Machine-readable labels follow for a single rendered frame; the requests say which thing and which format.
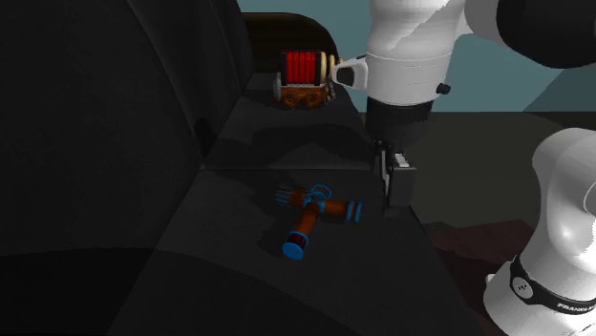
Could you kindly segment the orange and blue jointed toy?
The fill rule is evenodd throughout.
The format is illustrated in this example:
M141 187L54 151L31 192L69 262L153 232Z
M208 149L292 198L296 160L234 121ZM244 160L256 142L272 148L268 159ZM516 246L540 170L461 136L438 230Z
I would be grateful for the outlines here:
M279 185L274 200L280 205L301 209L299 220L282 245L284 256L296 261L303 259L305 249L309 245L309 234L321 214L359 223L362 211L361 202L334 199L329 187L321 183L308 190Z

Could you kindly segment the dark sofa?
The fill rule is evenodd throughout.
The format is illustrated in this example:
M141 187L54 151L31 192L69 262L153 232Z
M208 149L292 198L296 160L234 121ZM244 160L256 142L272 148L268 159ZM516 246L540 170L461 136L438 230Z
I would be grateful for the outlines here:
M237 0L0 0L0 336L480 336L347 93L260 61ZM360 221L289 259L318 183Z

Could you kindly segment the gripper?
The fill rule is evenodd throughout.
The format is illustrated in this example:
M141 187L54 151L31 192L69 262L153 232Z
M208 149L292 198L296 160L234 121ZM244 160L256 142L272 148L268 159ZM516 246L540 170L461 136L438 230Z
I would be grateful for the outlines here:
M433 105L433 101L428 101L411 106L397 106L367 98L366 129L373 138L373 175L381 183L384 217L387 217L388 190L391 207L410 205L416 168L401 153L422 138ZM384 142L397 152L390 160L390 174L386 160L387 146Z

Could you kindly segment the wooden cart with red barrel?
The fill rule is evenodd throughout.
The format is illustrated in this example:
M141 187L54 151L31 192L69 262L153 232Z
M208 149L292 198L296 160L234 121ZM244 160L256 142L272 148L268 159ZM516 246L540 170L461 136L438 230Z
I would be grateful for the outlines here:
M312 109L331 103L336 98L331 72L342 61L319 50L281 50L271 100L289 108L304 104Z

